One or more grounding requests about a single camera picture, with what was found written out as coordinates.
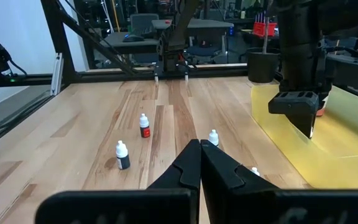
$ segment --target chair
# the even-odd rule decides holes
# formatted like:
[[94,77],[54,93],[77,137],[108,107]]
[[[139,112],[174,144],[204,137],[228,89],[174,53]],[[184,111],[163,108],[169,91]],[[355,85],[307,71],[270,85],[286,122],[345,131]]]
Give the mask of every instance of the chair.
[[[131,27],[132,32],[141,35],[143,30],[148,29],[153,26],[152,20],[158,19],[157,14],[153,13],[140,13],[131,15]],[[132,58],[137,63],[152,63],[158,61],[157,50],[156,53],[146,53],[146,54],[134,54]]]
[[[210,9],[208,19],[215,21],[223,21],[225,17],[225,10]],[[204,18],[204,10],[200,12],[200,18]],[[190,60],[196,59],[197,63],[204,61],[207,63],[215,63],[214,59],[217,56],[226,54],[226,36],[218,35],[198,35],[196,37],[196,44],[193,41],[194,37],[189,38],[190,46],[187,48],[186,53],[189,55]],[[200,43],[207,41],[211,45],[209,47],[200,47]]]

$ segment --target gray table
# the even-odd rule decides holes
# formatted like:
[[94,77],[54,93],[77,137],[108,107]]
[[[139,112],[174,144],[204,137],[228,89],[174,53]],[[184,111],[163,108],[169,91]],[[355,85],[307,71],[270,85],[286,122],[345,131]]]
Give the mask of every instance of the gray table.
[[[166,23],[165,21],[167,20],[153,20],[152,24],[156,30],[161,32],[171,25],[171,23]],[[200,34],[210,34],[212,31],[214,34],[223,35],[230,27],[234,27],[234,24],[209,19],[191,19],[189,25],[187,26],[187,34],[194,36]]]
[[[108,35],[104,40],[109,43],[120,54],[142,54],[142,53],[156,53],[158,40],[145,39],[138,42],[123,42],[125,35],[128,32],[115,32]],[[100,44],[109,47],[105,41],[101,41]]]

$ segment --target red label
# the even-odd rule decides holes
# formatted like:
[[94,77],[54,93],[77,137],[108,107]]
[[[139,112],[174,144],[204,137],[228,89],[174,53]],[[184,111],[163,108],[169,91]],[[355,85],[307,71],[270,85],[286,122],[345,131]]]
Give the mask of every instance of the red label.
[[150,137],[150,128],[149,127],[143,129],[143,136],[145,138]]

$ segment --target small bottle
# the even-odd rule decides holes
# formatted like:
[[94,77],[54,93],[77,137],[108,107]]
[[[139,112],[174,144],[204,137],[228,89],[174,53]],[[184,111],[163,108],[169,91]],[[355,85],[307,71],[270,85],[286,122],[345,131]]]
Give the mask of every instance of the small bottle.
[[140,135],[142,135],[142,138],[148,138],[150,137],[150,124],[149,119],[147,119],[145,114],[142,114],[140,116]]
[[118,168],[126,169],[131,166],[131,162],[129,162],[129,155],[127,146],[122,143],[122,141],[118,141],[116,146],[116,155],[117,155],[117,163]]
[[209,134],[209,137],[208,137],[208,140],[214,144],[216,147],[219,146],[219,137],[218,137],[218,134],[216,133],[216,130],[213,129],[211,131],[211,133]]
[[258,176],[260,177],[260,173],[258,172],[258,168],[253,167],[253,168],[251,168],[251,171],[252,171],[254,174],[256,174],[256,175],[258,175]]

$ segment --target white cap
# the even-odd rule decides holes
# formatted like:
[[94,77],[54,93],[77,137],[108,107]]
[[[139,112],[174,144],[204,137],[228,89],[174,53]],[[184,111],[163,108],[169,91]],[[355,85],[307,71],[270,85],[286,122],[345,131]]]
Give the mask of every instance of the white cap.
[[147,119],[145,114],[142,114],[140,116],[140,123],[139,124],[140,124],[141,128],[149,127],[149,119]]
[[251,168],[251,170],[252,170],[252,172],[253,172],[254,174],[260,176],[260,173],[258,172],[258,168],[253,167],[253,168]]
[[209,134],[208,140],[215,146],[217,146],[219,144],[219,137],[218,137],[218,134],[216,133],[215,129],[213,129],[211,131],[211,133]]
[[118,158],[123,158],[128,156],[127,146],[120,140],[116,146],[116,154]]

